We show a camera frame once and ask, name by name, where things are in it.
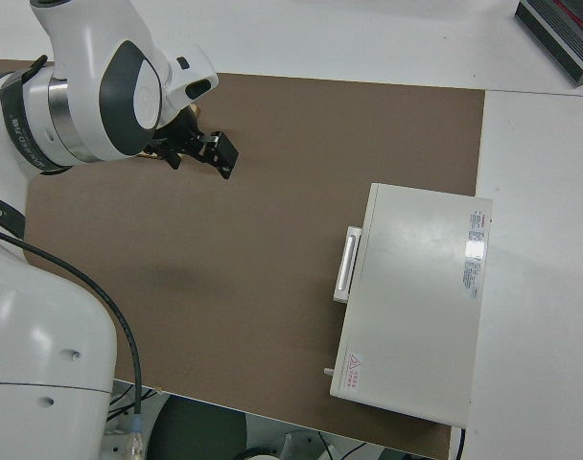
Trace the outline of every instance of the label sticker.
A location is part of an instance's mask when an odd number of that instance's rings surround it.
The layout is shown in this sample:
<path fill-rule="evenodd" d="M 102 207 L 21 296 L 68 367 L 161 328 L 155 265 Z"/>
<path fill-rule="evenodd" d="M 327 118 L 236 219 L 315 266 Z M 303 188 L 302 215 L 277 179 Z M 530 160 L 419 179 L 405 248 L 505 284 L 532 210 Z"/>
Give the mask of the label sticker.
<path fill-rule="evenodd" d="M 361 364 L 364 358 L 362 355 L 357 353 L 347 353 L 347 359 L 345 360 L 345 372 L 344 372 L 344 389 L 347 391 L 358 391 L 360 386 L 360 372 Z"/>
<path fill-rule="evenodd" d="M 462 283 L 466 297 L 477 299 L 481 288 L 481 264 L 485 257 L 485 226 L 489 218 L 482 211 L 471 214 L 466 241 Z"/>

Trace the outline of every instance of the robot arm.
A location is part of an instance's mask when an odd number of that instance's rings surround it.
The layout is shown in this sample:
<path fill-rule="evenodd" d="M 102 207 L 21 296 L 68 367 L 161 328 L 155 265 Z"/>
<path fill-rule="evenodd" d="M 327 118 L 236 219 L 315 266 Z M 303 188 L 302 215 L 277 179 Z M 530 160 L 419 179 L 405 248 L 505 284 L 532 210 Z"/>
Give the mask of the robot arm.
<path fill-rule="evenodd" d="M 30 81 L 24 101 L 16 101 L 13 93 L 19 91 L 8 88 L 12 78 L 3 87 L 5 118 L 12 118 L 7 130 L 23 156 L 29 160 L 35 150 L 40 162 L 33 164 L 51 171 L 143 150 L 177 168 L 178 154 L 184 153 L 229 177 L 238 153 L 220 132 L 203 136 L 187 108 L 219 82 L 200 48 L 161 52 L 127 0 L 31 5 L 56 61 Z M 22 104 L 23 119 L 5 108 Z M 34 141 L 25 149 L 19 137 Z"/>
<path fill-rule="evenodd" d="M 199 48 L 156 49 L 129 0 L 31 6 L 53 43 L 55 66 L 39 59 L 0 75 L 0 460 L 95 460 L 115 331 L 87 291 L 28 265 L 7 244 L 23 238 L 28 183 L 39 173 L 143 150 L 174 168 L 179 154 L 189 154 L 228 178 L 238 152 L 221 132 L 203 135 L 188 109 L 218 84 Z M 136 389 L 140 396 L 138 379 Z M 130 440 L 137 445 L 126 458 L 135 460 L 139 436 Z"/>

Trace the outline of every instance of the handle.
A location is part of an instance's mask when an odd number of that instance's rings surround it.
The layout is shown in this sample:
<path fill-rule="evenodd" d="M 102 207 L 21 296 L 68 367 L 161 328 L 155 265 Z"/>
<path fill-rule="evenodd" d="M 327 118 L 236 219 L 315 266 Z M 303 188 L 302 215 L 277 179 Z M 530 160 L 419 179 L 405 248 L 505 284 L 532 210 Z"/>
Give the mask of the handle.
<path fill-rule="evenodd" d="M 338 269 L 337 285 L 334 291 L 334 300 L 343 304 L 346 304 L 349 300 L 349 288 L 351 287 L 353 269 L 356 266 L 356 256 L 358 255 L 360 236 L 361 228 L 347 228 L 345 248 L 342 252 L 342 260 L 340 261 L 340 268 Z"/>

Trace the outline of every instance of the brown cardboard sheet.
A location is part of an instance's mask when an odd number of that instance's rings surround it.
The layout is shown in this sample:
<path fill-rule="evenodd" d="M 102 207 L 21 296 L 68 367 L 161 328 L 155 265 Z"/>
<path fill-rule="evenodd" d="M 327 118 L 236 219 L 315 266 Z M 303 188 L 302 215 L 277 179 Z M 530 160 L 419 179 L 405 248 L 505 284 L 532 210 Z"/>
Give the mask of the brown cardboard sheet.
<path fill-rule="evenodd" d="M 332 294 L 346 228 L 370 184 L 473 195 L 483 92 L 221 75 L 199 106 L 202 129 L 241 153 L 230 180 L 191 159 L 41 176 L 28 241 L 116 299 L 145 384 L 446 458 L 447 426 L 331 397 L 323 369 L 345 311 Z M 116 375 L 132 380 L 121 336 Z"/>

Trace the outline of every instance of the white box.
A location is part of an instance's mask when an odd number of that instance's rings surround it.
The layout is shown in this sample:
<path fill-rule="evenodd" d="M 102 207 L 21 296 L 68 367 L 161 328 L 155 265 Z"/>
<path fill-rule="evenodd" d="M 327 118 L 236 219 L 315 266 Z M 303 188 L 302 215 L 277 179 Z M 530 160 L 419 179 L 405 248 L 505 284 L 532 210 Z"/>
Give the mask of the white box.
<path fill-rule="evenodd" d="M 373 184 L 330 393 L 466 427 L 492 202 Z"/>

